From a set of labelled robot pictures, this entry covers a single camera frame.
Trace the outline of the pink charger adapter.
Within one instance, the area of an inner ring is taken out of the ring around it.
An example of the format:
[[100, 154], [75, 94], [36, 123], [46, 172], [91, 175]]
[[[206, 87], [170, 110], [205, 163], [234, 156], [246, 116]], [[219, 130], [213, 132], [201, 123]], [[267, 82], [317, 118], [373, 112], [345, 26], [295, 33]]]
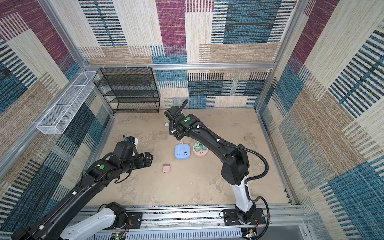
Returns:
[[171, 172], [171, 165], [170, 164], [164, 164], [163, 165], [163, 173], [170, 173]]

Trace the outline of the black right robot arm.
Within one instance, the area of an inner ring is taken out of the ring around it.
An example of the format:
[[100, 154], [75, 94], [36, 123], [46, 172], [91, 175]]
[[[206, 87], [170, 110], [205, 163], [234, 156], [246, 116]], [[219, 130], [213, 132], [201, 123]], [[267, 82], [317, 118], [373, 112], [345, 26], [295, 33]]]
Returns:
[[249, 174], [249, 159], [243, 145], [235, 146], [206, 127], [195, 115], [185, 116], [181, 109], [173, 106], [164, 112], [169, 120], [169, 134], [181, 140], [183, 137], [192, 138], [215, 154], [223, 163], [221, 175], [229, 183], [236, 198], [235, 208], [238, 219], [242, 224], [248, 224], [253, 219], [255, 204], [252, 202], [246, 178]]

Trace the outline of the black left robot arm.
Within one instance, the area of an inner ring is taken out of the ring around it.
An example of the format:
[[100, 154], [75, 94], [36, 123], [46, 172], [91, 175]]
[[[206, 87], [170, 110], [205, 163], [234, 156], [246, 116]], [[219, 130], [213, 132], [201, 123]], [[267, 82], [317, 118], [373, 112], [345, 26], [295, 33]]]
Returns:
[[121, 141], [112, 153], [95, 161], [75, 187], [38, 221], [27, 228], [19, 228], [12, 234], [13, 240], [61, 240], [68, 224], [78, 212], [112, 181], [123, 173], [148, 168], [154, 156], [139, 154], [134, 142]]

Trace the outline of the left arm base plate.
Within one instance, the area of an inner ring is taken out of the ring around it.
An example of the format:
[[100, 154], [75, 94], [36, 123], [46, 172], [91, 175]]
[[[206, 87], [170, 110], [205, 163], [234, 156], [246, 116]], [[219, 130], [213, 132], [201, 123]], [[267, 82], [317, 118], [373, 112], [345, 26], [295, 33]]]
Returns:
[[128, 229], [139, 229], [142, 223], [143, 212], [127, 212], [118, 214], [113, 225], [104, 230], [123, 231]]

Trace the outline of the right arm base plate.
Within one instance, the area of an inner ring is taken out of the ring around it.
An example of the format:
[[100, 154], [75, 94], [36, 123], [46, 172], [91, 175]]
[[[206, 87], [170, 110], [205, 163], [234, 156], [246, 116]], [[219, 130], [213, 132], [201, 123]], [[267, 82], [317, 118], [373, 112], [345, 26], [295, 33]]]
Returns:
[[265, 225], [267, 223], [263, 209], [255, 208], [248, 212], [238, 209], [224, 209], [220, 216], [224, 219], [226, 226], [237, 225]]

